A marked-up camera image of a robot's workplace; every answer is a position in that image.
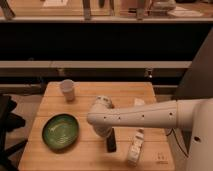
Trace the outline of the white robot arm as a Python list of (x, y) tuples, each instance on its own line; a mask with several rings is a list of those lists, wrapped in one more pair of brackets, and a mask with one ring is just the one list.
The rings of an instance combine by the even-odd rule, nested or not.
[(101, 137), (112, 127), (179, 128), (191, 132), (186, 171), (213, 171), (213, 98), (170, 100), (129, 108), (112, 108), (112, 101), (98, 96), (87, 122)]

